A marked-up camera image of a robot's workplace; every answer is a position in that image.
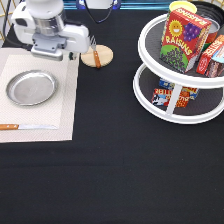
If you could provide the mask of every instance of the snack box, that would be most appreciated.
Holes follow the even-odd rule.
[[[160,58],[181,73],[189,71],[201,54],[211,24],[186,9],[172,11]]]
[[[218,36],[218,38],[202,53],[200,61],[198,63],[197,72],[202,75],[210,77],[206,70],[209,66],[212,56],[224,46],[224,35]]]
[[[163,78],[160,78],[159,86],[161,86],[165,89],[173,90],[175,83],[171,83]],[[199,93],[198,88],[191,88],[191,87],[185,87],[185,86],[182,88],[182,91],[189,92],[191,100],[195,100]]]
[[[206,76],[214,78],[220,76],[224,71],[224,46],[217,51],[209,63],[208,69],[206,71]]]
[[[152,104],[157,106],[168,106],[172,90],[155,89],[152,97]],[[176,107],[186,107],[190,99],[189,92],[181,92]]]

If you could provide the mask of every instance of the orange handle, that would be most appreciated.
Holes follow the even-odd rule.
[[[99,59],[99,55],[98,55],[97,51],[94,51],[93,54],[94,54],[94,59],[95,59],[96,67],[97,68],[100,68],[101,67],[101,64],[100,64],[100,59]]]
[[[17,130],[18,124],[0,124],[0,130]]]

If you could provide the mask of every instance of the cable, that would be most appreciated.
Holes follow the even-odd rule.
[[[3,22],[3,30],[2,30],[2,34],[3,34],[3,37],[6,41],[8,41],[10,44],[16,46],[16,47],[19,47],[19,48],[24,48],[26,50],[30,50],[30,46],[27,45],[27,44],[18,44],[14,41],[11,41],[6,35],[5,35],[5,29],[6,29],[6,23],[7,23],[7,20],[8,20],[8,14],[9,14],[9,7],[10,7],[10,4],[11,4],[11,0],[8,0],[8,4],[7,4],[7,7],[6,7],[6,11],[5,11],[5,19],[4,19],[4,22]]]
[[[93,18],[92,14],[91,14],[91,12],[90,12],[90,10],[89,10],[89,7],[88,7],[88,5],[87,5],[86,0],[83,0],[83,2],[84,2],[84,4],[85,4],[85,7],[86,7],[87,12],[89,13],[89,16],[90,16],[91,19],[92,19],[95,23],[97,23],[97,24],[100,24],[100,23],[102,23],[102,22],[104,22],[104,21],[106,21],[106,20],[108,19],[108,17],[110,16],[110,14],[111,14],[111,12],[112,12],[112,10],[113,10],[113,6],[114,6],[114,0],[112,0],[112,4],[111,4],[111,6],[110,6],[110,8],[109,8],[109,13],[107,14],[107,16],[106,16],[104,19],[100,20],[100,21],[96,21],[96,20]]]

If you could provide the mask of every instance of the small wooden object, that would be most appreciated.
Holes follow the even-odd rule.
[[[113,59],[113,51],[104,45],[96,45],[96,50],[100,59],[101,67],[108,65]],[[97,67],[94,59],[93,49],[90,47],[88,52],[81,54],[81,60],[90,67]]]

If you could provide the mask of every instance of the white cloth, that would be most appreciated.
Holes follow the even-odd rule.
[[[79,60],[61,62],[33,57],[23,49],[0,49],[0,124],[54,125],[57,130],[0,131],[0,142],[71,140]],[[34,106],[19,106],[6,95],[8,82],[29,70],[46,70],[55,76],[58,88],[47,101]]]

